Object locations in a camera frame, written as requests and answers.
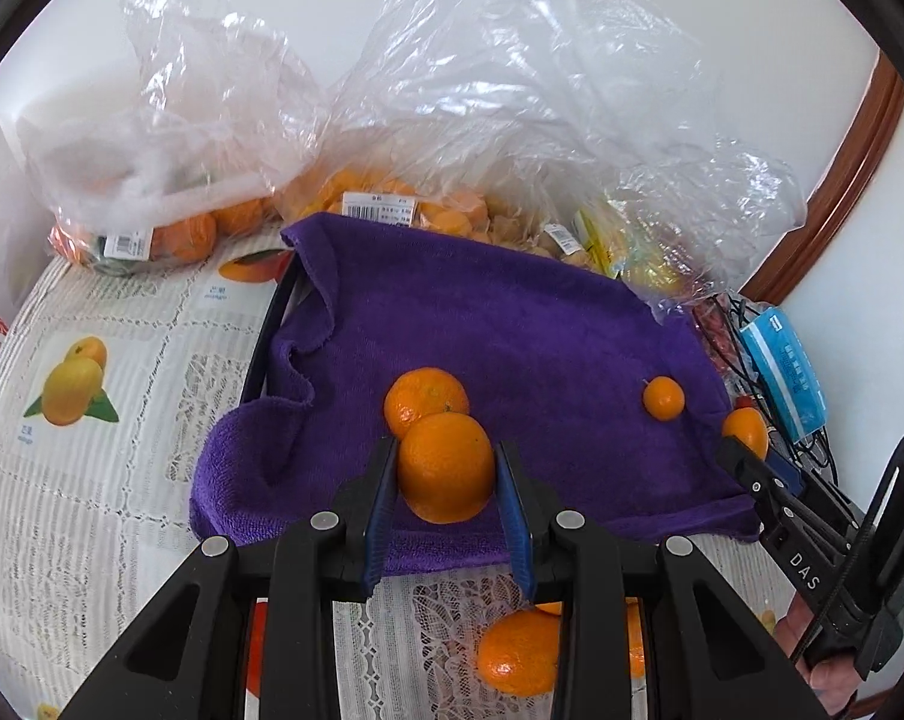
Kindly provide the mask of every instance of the brown wooden trim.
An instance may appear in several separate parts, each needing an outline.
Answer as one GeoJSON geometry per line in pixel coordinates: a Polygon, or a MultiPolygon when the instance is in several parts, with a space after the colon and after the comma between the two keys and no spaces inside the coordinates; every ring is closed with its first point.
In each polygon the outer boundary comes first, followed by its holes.
{"type": "Polygon", "coordinates": [[[855,120],[809,200],[808,221],[779,242],[741,289],[743,295],[781,303],[812,269],[875,175],[903,109],[904,81],[880,53],[855,120]]]}
{"type": "Polygon", "coordinates": [[[894,690],[894,688],[882,690],[882,692],[876,693],[873,696],[868,696],[868,698],[858,699],[851,707],[848,707],[848,720],[857,720],[858,717],[868,717],[869,714],[877,712],[879,707],[885,702],[885,699],[891,695],[892,690],[894,690]]]}

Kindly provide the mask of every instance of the bag of fruit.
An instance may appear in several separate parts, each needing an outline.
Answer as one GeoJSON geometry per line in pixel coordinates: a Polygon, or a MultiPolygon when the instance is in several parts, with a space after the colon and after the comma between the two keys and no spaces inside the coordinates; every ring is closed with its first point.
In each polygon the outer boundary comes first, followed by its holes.
{"type": "Polygon", "coordinates": [[[324,95],[280,32],[226,4],[122,0],[141,100],[99,121],[20,122],[50,241],[108,274],[201,262],[276,215],[314,161],[324,95]]]}
{"type": "Polygon", "coordinates": [[[738,286],[804,220],[712,100],[698,44],[647,0],[386,0],[276,207],[557,257],[668,309],[738,286]]]}

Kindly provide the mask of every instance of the purple towel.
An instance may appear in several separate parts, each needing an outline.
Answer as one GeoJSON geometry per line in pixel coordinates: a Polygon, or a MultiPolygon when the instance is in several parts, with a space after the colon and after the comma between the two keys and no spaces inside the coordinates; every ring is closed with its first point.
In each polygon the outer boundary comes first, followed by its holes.
{"type": "MultiPolygon", "coordinates": [[[[434,233],[318,214],[284,233],[316,287],[271,343],[269,394],[220,420],[191,489],[197,536],[239,544],[330,505],[386,435],[382,404],[412,368],[444,368],[492,442],[615,533],[754,538],[758,520],[713,457],[722,381],[676,317],[659,326],[617,281],[434,233]],[[685,389],[680,418],[642,406],[645,381],[685,389]]],[[[506,561],[494,502],[456,525],[399,501],[386,572],[506,561]]]]}

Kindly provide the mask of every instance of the blue tissue pack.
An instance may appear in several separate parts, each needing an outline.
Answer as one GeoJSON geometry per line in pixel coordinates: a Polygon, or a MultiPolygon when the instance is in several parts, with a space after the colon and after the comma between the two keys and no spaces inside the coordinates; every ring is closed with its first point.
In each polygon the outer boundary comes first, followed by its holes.
{"type": "Polygon", "coordinates": [[[740,331],[791,442],[824,427],[828,408],[801,341],[781,309],[770,308],[740,331]]]}

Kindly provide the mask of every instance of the human hand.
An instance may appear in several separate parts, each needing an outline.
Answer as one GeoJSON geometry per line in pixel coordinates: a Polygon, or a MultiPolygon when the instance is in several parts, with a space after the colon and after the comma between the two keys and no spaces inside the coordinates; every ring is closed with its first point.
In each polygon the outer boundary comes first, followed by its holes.
{"type": "MultiPolygon", "coordinates": [[[[799,638],[812,622],[812,617],[812,610],[796,593],[791,599],[789,613],[775,625],[775,641],[785,650],[786,655],[791,656],[799,638]]],[[[815,694],[825,707],[825,712],[829,714],[841,712],[861,684],[861,677],[855,670],[850,655],[838,655],[827,661],[821,661],[811,671],[804,658],[795,666],[798,673],[805,678],[805,682],[815,690],[815,694]]]]}

